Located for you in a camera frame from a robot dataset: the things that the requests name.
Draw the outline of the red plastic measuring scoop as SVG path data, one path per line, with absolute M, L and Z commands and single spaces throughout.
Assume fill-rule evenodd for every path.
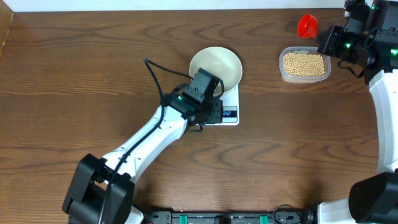
M 318 35 L 318 20 L 311 14 L 305 14 L 297 26 L 297 36 L 303 39 L 316 39 Z

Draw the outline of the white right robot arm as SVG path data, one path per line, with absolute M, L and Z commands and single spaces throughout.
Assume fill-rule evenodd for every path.
M 318 52 L 362 67 L 379 140 L 377 174 L 348 198 L 322 202 L 314 223 L 397 223 L 397 1 L 346 1 L 346 24 L 317 35 Z

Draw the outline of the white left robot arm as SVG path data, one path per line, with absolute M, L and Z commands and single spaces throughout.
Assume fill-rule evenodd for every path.
M 165 105 L 114 151 L 101 159 L 87 154 L 78 163 L 62 205 L 77 223 L 141 223 L 144 214 L 133 206 L 135 184 L 170 144 L 186 130 L 223 114 L 221 99 L 197 106 L 189 98 L 171 93 Z

